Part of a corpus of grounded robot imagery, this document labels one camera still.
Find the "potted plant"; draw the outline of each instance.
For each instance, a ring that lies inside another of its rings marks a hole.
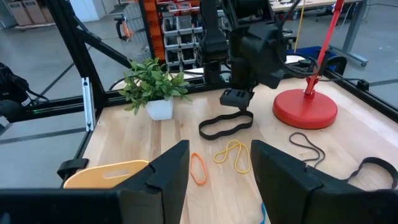
[[[126,86],[119,94],[131,104],[126,111],[138,113],[140,106],[146,108],[153,120],[171,119],[173,116],[173,97],[187,98],[184,73],[172,75],[163,72],[159,59],[148,59],[144,63],[131,62],[131,69],[124,73]]]

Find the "black strap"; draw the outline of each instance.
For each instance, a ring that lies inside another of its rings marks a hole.
[[[203,131],[201,131],[201,129],[205,126],[211,125],[211,124],[215,124],[221,120],[228,120],[228,119],[235,119],[237,117],[240,116],[248,116],[251,118],[250,122],[248,123],[243,123],[243,124],[239,124],[237,125],[235,128],[230,129],[230,130],[226,130],[226,131],[220,131],[216,134],[205,134],[203,133]],[[219,115],[213,119],[208,119],[206,121],[202,121],[199,124],[199,134],[200,136],[202,136],[204,139],[207,140],[215,140],[218,139],[219,137],[223,137],[223,136],[230,136],[234,133],[236,133],[237,131],[239,131],[240,129],[246,129],[246,128],[250,128],[253,125],[253,113],[250,111],[238,111],[237,113],[233,113],[233,114],[224,114],[224,115]]]
[[[66,175],[72,175],[78,169],[86,168],[88,159],[71,159],[61,164],[57,174],[64,179]]]
[[[344,180],[348,182],[351,178],[358,175],[358,173],[362,169],[362,166],[364,164],[368,164],[368,163],[376,164],[376,165],[379,165],[380,167],[384,168],[388,173],[390,173],[390,175],[392,177],[391,189],[395,189],[397,187],[398,171],[396,170],[396,168],[393,165],[391,165],[389,162],[382,160],[380,158],[376,158],[376,157],[367,157],[367,158],[363,159],[361,164],[358,167],[358,170],[354,171],[347,179],[344,179]]]

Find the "yellow rubber band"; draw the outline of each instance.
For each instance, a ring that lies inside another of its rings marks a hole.
[[[230,147],[229,145],[230,145],[232,142],[236,142],[236,144],[234,144],[233,146]],[[239,146],[239,151],[238,151],[238,155],[236,155],[236,159],[235,159],[235,169],[236,169],[236,171],[237,171],[238,173],[240,173],[240,174],[247,174],[248,172],[250,172],[250,154],[249,154],[249,149],[248,149],[248,147],[247,147],[245,144],[239,142],[238,140],[230,140],[230,141],[228,142],[228,144],[226,145],[226,149],[225,149],[225,150],[220,151],[220,152],[217,152],[216,154],[214,154],[213,160],[214,160],[216,163],[218,163],[218,164],[223,163],[223,162],[226,160],[227,156],[228,156],[228,151],[231,150],[231,149],[233,149],[233,148],[235,148],[236,146]],[[247,170],[240,170],[240,169],[238,168],[238,160],[239,160],[239,155],[241,154],[241,151],[242,151],[242,146],[243,146],[243,148],[245,148],[245,150],[246,150],[246,152],[247,152],[247,154],[248,154],[248,167],[249,167],[249,169],[247,169]],[[216,157],[217,157],[218,155],[221,155],[221,154],[225,154],[225,155],[224,155],[224,158],[223,158],[222,160],[217,160]]]

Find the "green leaves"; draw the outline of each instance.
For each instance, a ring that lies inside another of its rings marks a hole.
[[[163,80],[162,74],[158,71],[152,71],[152,76],[158,81]]]
[[[137,69],[146,70],[147,67],[143,64],[137,64]]]
[[[179,82],[184,82],[184,72],[179,72],[177,78]]]
[[[150,90],[150,85],[144,81],[141,81],[139,85],[146,91]]]
[[[133,109],[134,109],[133,105],[124,108],[125,111],[132,111]]]
[[[181,99],[187,100],[187,101],[189,101],[189,102],[192,102],[192,100],[191,100],[189,97],[187,97],[186,95],[182,95],[182,96],[181,96]]]
[[[123,72],[126,86],[119,90],[119,94],[126,97],[131,104],[125,108],[137,114],[141,106],[145,106],[149,100],[165,99],[179,96],[187,98],[184,73],[169,74],[164,72],[165,64],[159,65],[159,58],[147,59],[144,63],[130,62],[131,69]]]
[[[119,90],[118,93],[119,93],[120,95],[122,95],[122,96],[126,96],[126,95],[127,95],[127,92],[124,91],[124,90]]]
[[[178,90],[171,91],[172,96],[181,96],[181,93]]]

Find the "black rubber band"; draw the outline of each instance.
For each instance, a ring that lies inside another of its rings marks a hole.
[[[215,123],[217,123],[217,122],[219,122],[221,120],[235,119],[235,118],[240,117],[240,116],[248,116],[248,117],[251,118],[251,121],[248,122],[248,123],[239,124],[233,129],[226,130],[226,131],[220,131],[220,132],[218,132],[216,134],[212,134],[212,135],[205,134],[205,133],[203,133],[203,131],[201,131],[201,129],[203,127],[205,127],[205,126],[208,126],[208,125],[211,125],[211,124],[215,124]],[[202,121],[199,124],[199,134],[204,139],[215,140],[215,139],[218,139],[218,138],[223,137],[223,136],[230,136],[230,135],[236,133],[237,131],[239,131],[240,129],[250,128],[252,125],[253,125],[253,113],[250,112],[250,111],[238,111],[237,113],[219,115],[219,116],[217,116],[217,117],[215,117],[213,119],[208,119],[206,121]]]
[[[307,142],[309,143],[309,145],[311,145],[312,147],[311,147],[311,146],[306,146],[306,145],[303,145],[303,144],[299,144],[299,143],[293,141],[292,138],[293,138],[293,136],[295,136],[295,135],[301,135],[301,136],[303,136],[303,137],[305,138],[305,140],[307,140]],[[318,146],[316,146],[314,143],[312,143],[312,142],[308,139],[308,137],[307,137],[305,134],[301,133],[301,132],[295,132],[295,133],[291,134],[291,135],[289,136],[289,141],[290,141],[290,143],[292,143],[292,144],[295,145],[295,146],[303,147],[303,148],[306,148],[306,149],[311,149],[311,150],[313,150],[313,151],[315,151],[315,152],[317,153],[317,155],[318,155],[317,157],[311,158],[311,159],[304,159],[304,160],[303,160],[303,162],[317,161],[317,162],[315,163],[315,165],[313,166],[314,168],[316,168],[317,165],[318,165],[319,163],[321,163],[321,162],[326,158],[326,153],[324,152],[324,150],[322,150],[321,148],[319,148]]]
[[[379,165],[380,167],[384,168],[388,173],[390,173],[390,175],[392,177],[391,189],[395,189],[397,187],[397,184],[398,184],[397,169],[393,165],[391,165],[389,162],[382,160],[380,158],[376,158],[376,157],[367,157],[367,158],[363,159],[361,164],[358,167],[358,170],[354,171],[347,179],[344,179],[344,180],[348,182],[351,178],[358,175],[358,173],[362,169],[362,166],[367,163],[376,164],[376,165]]]

